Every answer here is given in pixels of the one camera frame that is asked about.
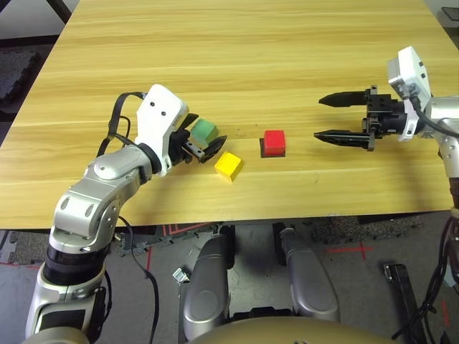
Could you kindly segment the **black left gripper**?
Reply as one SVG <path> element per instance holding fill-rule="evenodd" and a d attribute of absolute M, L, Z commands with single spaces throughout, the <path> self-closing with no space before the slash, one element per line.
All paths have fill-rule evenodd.
<path fill-rule="evenodd" d="M 191 163 L 194 158 L 199 163 L 205 163 L 215 156 L 224 145 L 227 139 L 226 135 L 215 138 L 205 149 L 200 148 L 191 141 L 188 127 L 198 117 L 194 113 L 187 114 L 179 128 L 171 133 L 168 153 L 172 166 L 177 166 L 181 162 Z"/>

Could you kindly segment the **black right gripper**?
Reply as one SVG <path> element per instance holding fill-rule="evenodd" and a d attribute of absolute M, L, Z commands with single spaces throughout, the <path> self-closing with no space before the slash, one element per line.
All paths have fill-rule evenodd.
<path fill-rule="evenodd" d="M 366 91 L 335 92 L 322 97 L 318 103 L 333 108 L 366 105 L 366 117 L 362 120 L 363 133 L 325 130 L 313 134 L 315 138 L 333 145 L 373 151 L 376 139 L 402 134 L 407 121 L 404 103 L 393 100 L 389 94 L 379 94 L 376 85 Z"/>

